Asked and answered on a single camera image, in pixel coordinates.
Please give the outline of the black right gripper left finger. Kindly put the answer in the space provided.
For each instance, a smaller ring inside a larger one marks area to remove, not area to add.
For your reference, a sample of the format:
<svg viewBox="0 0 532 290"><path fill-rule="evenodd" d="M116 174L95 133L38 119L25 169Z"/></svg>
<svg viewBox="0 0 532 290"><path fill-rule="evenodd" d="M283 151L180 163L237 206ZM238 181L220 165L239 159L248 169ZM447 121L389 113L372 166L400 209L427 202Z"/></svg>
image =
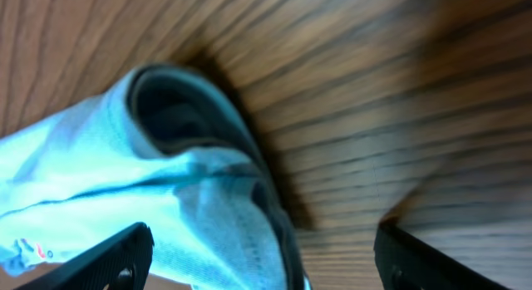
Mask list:
<svg viewBox="0 0 532 290"><path fill-rule="evenodd" d="M16 290L143 290L153 247L150 228L135 223Z"/></svg>

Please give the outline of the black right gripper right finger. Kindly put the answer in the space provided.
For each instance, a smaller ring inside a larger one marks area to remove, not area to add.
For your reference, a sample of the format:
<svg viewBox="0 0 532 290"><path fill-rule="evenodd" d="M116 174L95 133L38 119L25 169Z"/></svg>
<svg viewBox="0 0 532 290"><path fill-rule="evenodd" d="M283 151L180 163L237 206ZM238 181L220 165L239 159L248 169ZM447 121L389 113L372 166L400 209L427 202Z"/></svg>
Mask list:
<svg viewBox="0 0 532 290"><path fill-rule="evenodd" d="M374 252L386 290L508 290L395 224L379 224Z"/></svg>

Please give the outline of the light blue t-shirt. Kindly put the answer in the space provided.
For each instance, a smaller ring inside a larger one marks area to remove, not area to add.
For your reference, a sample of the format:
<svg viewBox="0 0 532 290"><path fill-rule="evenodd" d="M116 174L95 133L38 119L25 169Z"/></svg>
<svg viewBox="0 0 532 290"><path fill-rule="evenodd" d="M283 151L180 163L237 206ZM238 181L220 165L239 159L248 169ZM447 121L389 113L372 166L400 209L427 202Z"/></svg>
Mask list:
<svg viewBox="0 0 532 290"><path fill-rule="evenodd" d="M200 74L138 67L1 141L1 266L64 263L136 222L150 272L194 289L308 289L294 228L234 103Z"/></svg>

